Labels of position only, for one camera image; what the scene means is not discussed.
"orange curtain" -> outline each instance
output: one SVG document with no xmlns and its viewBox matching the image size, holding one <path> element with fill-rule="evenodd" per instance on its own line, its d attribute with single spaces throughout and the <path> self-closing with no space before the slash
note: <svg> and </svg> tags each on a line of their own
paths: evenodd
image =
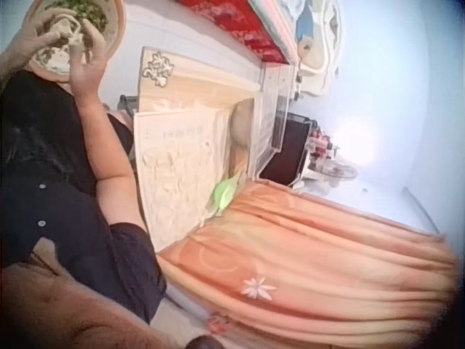
<svg viewBox="0 0 465 349">
<path fill-rule="evenodd" d="M 159 254 L 170 281 L 246 326 L 305 342 L 406 344 L 455 289 L 443 236 L 248 182 Z"/>
</svg>

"black shirt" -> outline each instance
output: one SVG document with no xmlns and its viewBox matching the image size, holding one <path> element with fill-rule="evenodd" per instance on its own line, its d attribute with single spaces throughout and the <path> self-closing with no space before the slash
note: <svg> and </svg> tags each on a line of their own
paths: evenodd
<svg viewBox="0 0 465 349">
<path fill-rule="evenodd" d="M 149 235 L 130 223 L 109 226 L 103 217 L 73 98 L 22 71 L 0 102 L 1 267 L 27 262 L 47 238 L 75 280 L 150 322 L 165 279 Z M 131 132 L 109 117 L 129 152 Z"/>
<path fill-rule="evenodd" d="M 41 237 L 78 282 L 150 322 L 165 292 L 149 235 L 130 223 L 109 226 L 91 196 L 65 182 L 4 177 L 1 258 L 27 262 Z"/>
</svg>

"black hair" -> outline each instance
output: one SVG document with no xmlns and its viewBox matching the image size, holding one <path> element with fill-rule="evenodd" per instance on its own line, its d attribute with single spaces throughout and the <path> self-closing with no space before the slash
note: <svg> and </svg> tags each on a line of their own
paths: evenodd
<svg viewBox="0 0 465 349">
<path fill-rule="evenodd" d="M 191 340 L 185 349 L 225 349 L 225 347 L 212 336 L 205 335 Z"/>
</svg>

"red fabric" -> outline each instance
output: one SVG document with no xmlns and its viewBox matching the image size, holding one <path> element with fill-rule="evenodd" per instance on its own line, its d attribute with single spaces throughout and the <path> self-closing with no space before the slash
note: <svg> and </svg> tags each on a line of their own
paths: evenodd
<svg viewBox="0 0 465 349">
<path fill-rule="evenodd" d="M 178 0 L 254 51 L 263 62 L 287 63 L 247 0 Z"/>
</svg>

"finger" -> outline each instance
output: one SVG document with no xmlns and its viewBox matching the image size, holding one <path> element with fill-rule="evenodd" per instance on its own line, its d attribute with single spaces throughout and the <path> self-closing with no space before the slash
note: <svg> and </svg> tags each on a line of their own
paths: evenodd
<svg viewBox="0 0 465 349">
<path fill-rule="evenodd" d="M 70 44 L 70 67 L 79 67 L 82 64 L 82 53 L 84 52 L 83 44 Z"/>
<path fill-rule="evenodd" d="M 95 28 L 94 25 L 90 23 L 87 19 L 83 19 L 82 24 L 86 32 L 92 38 L 92 59 L 93 60 L 104 60 L 105 53 L 106 53 L 106 46 L 107 46 L 107 43 L 105 42 L 105 38 L 98 31 L 98 29 Z"/>
<path fill-rule="evenodd" d="M 54 9 L 48 9 L 47 11 L 43 11 L 36 18 L 34 18 L 33 25 L 36 28 L 36 30 L 39 30 L 44 27 L 45 23 L 49 22 L 53 19 L 53 17 L 58 15 L 75 16 L 76 11 L 73 11 L 72 9 L 62 9 L 59 7 L 55 7 Z"/>
<path fill-rule="evenodd" d="M 34 52 L 36 52 L 36 51 L 39 51 L 43 47 L 52 46 L 58 40 L 60 40 L 60 33 L 56 31 L 45 33 L 44 35 L 39 36 L 33 41 L 32 43 L 33 50 Z"/>
</svg>

